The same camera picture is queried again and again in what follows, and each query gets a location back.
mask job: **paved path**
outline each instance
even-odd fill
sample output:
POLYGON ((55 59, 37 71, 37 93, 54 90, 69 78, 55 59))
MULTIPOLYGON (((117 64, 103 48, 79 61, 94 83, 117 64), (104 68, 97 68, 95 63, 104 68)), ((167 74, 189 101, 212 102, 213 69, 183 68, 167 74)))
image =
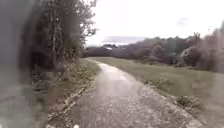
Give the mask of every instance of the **paved path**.
POLYGON ((196 128, 200 123, 129 74, 98 63, 101 73, 70 110, 80 128, 196 128))

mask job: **green field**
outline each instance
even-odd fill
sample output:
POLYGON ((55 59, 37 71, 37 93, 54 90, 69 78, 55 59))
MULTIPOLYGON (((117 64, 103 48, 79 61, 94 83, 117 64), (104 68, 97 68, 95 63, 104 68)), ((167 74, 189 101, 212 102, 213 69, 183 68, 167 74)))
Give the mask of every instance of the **green field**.
POLYGON ((156 87, 160 93, 175 96, 175 102, 195 117, 204 112, 205 102, 214 95, 213 90, 214 85, 217 85, 217 77, 224 78, 223 74, 188 68, 149 65, 111 57, 93 57, 91 59, 118 67, 132 74, 144 84, 156 87))

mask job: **cloud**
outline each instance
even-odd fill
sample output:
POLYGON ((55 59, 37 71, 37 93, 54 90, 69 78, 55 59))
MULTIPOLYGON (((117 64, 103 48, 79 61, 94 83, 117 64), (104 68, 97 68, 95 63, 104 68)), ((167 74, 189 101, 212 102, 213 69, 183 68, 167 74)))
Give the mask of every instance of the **cloud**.
POLYGON ((177 25, 178 26, 187 26, 189 22, 188 18, 181 18, 177 20, 177 25))

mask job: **tree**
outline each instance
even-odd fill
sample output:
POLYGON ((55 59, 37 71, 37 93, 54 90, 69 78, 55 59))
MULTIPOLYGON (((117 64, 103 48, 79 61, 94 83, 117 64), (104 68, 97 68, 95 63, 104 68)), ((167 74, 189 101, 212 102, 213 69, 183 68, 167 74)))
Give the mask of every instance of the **tree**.
POLYGON ((54 69, 80 56, 85 38, 96 32, 90 8, 81 0, 39 1, 24 28, 20 65, 54 69))

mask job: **roadside vegetation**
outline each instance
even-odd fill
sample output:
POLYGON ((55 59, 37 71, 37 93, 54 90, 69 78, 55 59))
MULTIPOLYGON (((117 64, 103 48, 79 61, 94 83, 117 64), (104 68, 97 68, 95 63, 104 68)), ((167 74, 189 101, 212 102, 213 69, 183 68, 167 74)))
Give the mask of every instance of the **roadside vegetation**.
POLYGON ((215 77, 223 74, 164 65, 142 64, 138 61, 112 57, 92 57, 126 71, 146 85, 152 85, 173 103, 184 108, 195 117, 204 112, 204 103, 209 98, 215 77))
POLYGON ((32 86, 36 100, 32 102, 40 106, 38 111, 48 114, 49 121, 66 109, 97 73, 95 63, 80 59, 86 38, 96 32, 91 20, 95 3, 35 2, 22 31, 18 65, 23 82, 32 86))
POLYGON ((45 72, 44 79, 39 79, 32 85, 37 101, 48 111, 48 120, 57 117, 91 86, 99 71, 96 63, 85 59, 67 64, 66 69, 62 76, 55 72, 45 72))

